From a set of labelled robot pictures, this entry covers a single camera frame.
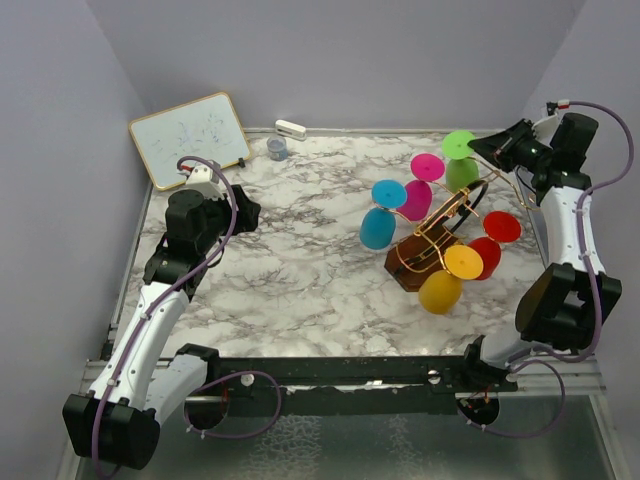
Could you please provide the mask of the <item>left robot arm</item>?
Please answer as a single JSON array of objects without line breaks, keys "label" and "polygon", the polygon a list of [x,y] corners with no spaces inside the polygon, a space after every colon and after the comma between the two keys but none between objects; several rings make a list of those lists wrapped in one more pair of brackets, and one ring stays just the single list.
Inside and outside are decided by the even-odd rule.
[{"label": "left robot arm", "polygon": [[188,346],[170,365],[156,365],[177,320],[228,240],[253,232],[261,207],[239,185],[230,197],[183,189],[168,199],[166,230],[147,261],[137,307],[102,373],[87,393],[72,394],[63,419],[75,453],[141,470],[158,445],[162,425],[192,391],[220,385],[217,352]]}]

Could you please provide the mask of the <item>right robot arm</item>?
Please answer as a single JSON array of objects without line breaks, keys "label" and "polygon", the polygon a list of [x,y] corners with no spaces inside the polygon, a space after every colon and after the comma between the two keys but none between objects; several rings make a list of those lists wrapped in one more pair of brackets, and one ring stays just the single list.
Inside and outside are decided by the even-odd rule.
[{"label": "right robot arm", "polygon": [[[514,326],[467,346],[459,378],[469,390],[502,383],[539,352],[566,363],[583,361],[595,350],[622,294],[620,280],[606,273],[593,237],[590,207],[598,187],[581,171],[599,124],[569,107],[548,104],[547,118],[558,123],[548,144],[540,141],[542,124],[529,120],[467,143],[502,172],[522,167],[531,174],[548,257],[545,271],[517,305]],[[566,113],[559,116],[559,110]]]}]

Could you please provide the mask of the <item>magenta wine glass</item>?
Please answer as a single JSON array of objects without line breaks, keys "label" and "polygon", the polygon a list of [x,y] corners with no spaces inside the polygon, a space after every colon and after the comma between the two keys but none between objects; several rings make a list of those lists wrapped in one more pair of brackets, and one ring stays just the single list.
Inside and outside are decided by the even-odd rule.
[{"label": "magenta wine glass", "polygon": [[407,200],[398,212],[409,221],[417,222],[429,212],[433,200],[430,184],[444,175],[445,164],[434,154],[421,153],[411,159],[410,170],[414,179],[405,185]]}]

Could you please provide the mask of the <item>blue wine glass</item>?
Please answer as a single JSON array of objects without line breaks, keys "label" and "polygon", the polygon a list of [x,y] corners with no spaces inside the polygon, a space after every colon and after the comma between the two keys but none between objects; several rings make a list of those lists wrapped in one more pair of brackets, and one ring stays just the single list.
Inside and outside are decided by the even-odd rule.
[{"label": "blue wine glass", "polygon": [[385,179],[374,184],[371,197],[375,206],[364,216],[359,238],[365,247],[382,250],[392,242],[396,229],[394,213],[406,203],[408,194],[399,182]]}]

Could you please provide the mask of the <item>green wine glass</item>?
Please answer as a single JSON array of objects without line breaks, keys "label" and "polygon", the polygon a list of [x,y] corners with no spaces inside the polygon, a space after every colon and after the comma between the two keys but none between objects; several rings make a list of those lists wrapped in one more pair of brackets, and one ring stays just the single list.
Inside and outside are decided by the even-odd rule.
[{"label": "green wine glass", "polygon": [[474,151],[468,143],[475,135],[468,130],[456,130],[446,135],[442,141],[443,155],[448,159],[446,165],[446,185],[456,192],[479,179],[479,169],[472,158]]}]

